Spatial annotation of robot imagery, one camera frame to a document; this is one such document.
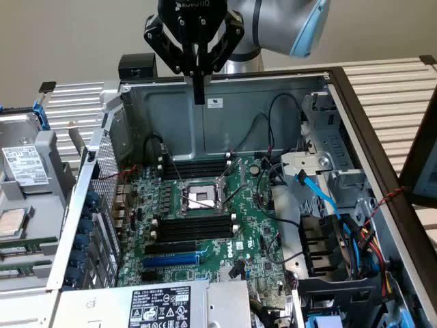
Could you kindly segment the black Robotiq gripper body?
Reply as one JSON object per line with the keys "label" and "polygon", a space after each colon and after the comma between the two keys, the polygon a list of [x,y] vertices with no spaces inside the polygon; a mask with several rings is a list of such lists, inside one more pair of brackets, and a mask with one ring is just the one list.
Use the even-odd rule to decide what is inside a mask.
{"label": "black Robotiq gripper body", "polygon": [[158,2],[160,19],[180,44],[211,42],[226,14],[226,1]]}

